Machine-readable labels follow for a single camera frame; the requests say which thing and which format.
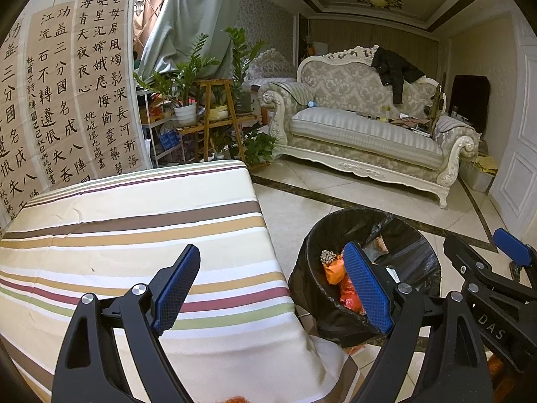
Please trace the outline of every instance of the red stripe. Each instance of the red stripe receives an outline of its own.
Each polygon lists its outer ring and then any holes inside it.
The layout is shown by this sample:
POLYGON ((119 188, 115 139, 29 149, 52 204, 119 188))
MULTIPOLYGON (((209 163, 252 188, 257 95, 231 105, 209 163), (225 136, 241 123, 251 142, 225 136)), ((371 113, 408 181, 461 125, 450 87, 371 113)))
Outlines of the red stripe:
POLYGON ((8 280, 0 278, 0 284, 8 286, 13 289, 23 290, 25 292, 30 292, 32 294, 37 294, 41 297, 48 298, 50 300, 59 301, 60 303, 67 303, 69 305, 77 305, 79 303, 80 297, 69 297, 63 296, 61 294, 56 294, 54 292, 49 292, 47 290, 36 288, 35 286, 25 286, 19 285, 8 280))
POLYGON ((183 173, 183 174, 176 174, 176 175, 173 175, 173 176, 155 177, 155 178, 152 178, 152 179, 129 181, 127 183, 118 183, 116 185, 111 185, 111 186, 107 186, 107 187, 104 187, 104 188, 85 189, 85 190, 82 190, 80 192, 76 192, 74 194, 62 195, 62 196, 60 196, 60 197, 58 197, 56 199, 53 199, 53 200, 47 200, 47 201, 37 202, 37 203, 32 203, 30 201, 30 202, 28 202, 26 204, 25 207, 34 207, 34 206, 44 205, 44 204, 47 204, 47 203, 54 203, 54 202, 57 202, 58 200, 62 200, 64 198, 69 198, 69 197, 82 195, 82 194, 92 194, 93 192, 107 191, 108 189, 114 189, 114 188, 119 188, 119 187, 123 187, 123 186, 139 185, 141 183, 149 183, 149 182, 152 182, 152 181, 175 179, 177 177, 198 176, 198 175, 201 175, 201 174, 220 172, 220 171, 238 170, 238 169, 241 169, 241 168, 246 168, 246 165, 236 165, 235 167, 221 168, 221 169, 218 169, 218 170, 194 171, 194 172, 190 172, 190 173, 186 173, 186 174, 183 173))
POLYGON ((192 301, 184 303, 181 312, 201 312, 201 311, 216 311, 218 309, 228 309, 230 307, 238 307, 259 303, 260 301, 270 300, 278 297, 290 297, 289 289, 283 286, 253 292, 243 296, 221 298, 217 300, 192 301))

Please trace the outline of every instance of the tablecloth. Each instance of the tablecloth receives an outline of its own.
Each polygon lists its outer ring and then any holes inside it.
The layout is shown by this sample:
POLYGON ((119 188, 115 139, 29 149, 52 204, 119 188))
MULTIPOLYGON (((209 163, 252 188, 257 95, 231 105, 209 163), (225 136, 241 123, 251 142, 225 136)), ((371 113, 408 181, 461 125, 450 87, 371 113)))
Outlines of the tablecloth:
MULTIPOLYGON (((95 180, 32 199, 0 240, 0 334, 23 377, 50 402, 63 336, 85 292, 120 296, 192 243, 201 269, 160 338, 195 401, 343 402, 354 361, 301 327, 249 173, 236 161, 95 180)), ((123 330, 135 397, 149 401, 123 330)))

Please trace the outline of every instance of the calligraphy scroll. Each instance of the calligraphy scroll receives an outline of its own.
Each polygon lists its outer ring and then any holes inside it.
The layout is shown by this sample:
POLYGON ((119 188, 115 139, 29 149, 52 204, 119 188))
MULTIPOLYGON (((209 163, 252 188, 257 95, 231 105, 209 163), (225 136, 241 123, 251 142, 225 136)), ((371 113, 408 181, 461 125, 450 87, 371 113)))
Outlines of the calligraphy scroll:
POLYGON ((2 228, 42 192, 151 168, 132 107, 129 1, 60 1, 23 12, 0 47, 2 228))

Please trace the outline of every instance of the silver screw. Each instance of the silver screw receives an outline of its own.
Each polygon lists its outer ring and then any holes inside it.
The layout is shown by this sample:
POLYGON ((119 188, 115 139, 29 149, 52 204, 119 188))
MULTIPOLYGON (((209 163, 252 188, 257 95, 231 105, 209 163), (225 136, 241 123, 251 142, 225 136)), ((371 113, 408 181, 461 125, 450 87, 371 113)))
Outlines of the silver screw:
POLYGON ((454 290, 450 296, 454 301, 462 301, 462 294, 456 290, 454 290))
POLYGON ((412 292, 412 287, 408 283, 399 283, 397 289, 401 294, 410 294, 412 292))
POLYGON ((146 290, 147 290, 147 286, 142 283, 139 285, 134 285, 132 289, 133 294, 135 296, 141 296, 144 292, 146 292, 146 290))
POLYGON ((84 294, 82 296, 82 303, 84 303, 85 305, 91 303, 93 301, 93 294, 84 294))

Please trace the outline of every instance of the green stripe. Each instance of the green stripe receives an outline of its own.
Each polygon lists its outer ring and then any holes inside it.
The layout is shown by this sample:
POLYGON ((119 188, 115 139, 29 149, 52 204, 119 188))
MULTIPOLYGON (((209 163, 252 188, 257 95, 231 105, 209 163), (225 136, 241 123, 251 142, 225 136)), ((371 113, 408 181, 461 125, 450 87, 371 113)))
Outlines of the green stripe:
POLYGON ((187 320, 176 320, 172 330, 194 330, 210 329, 213 327, 226 327, 228 325, 245 324, 253 321, 271 318, 287 312, 294 313, 295 305, 292 303, 282 303, 257 309, 256 311, 242 312, 234 315, 209 316, 205 318, 191 318, 187 320))
POLYGON ((51 305, 50 303, 46 303, 45 301, 39 300, 37 298, 33 298, 30 296, 26 296, 24 294, 20 294, 18 292, 13 292, 11 290, 5 289, 4 287, 0 286, 0 292, 9 296, 16 298, 17 300, 24 301, 26 303, 30 303, 33 305, 36 305, 37 307, 40 307, 41 309, 46 309, 49 312, 53 312, 55 314, 60 314, 64 316, 72 316, 75 311, 72 309, 67 309, 64 307, 51 305))

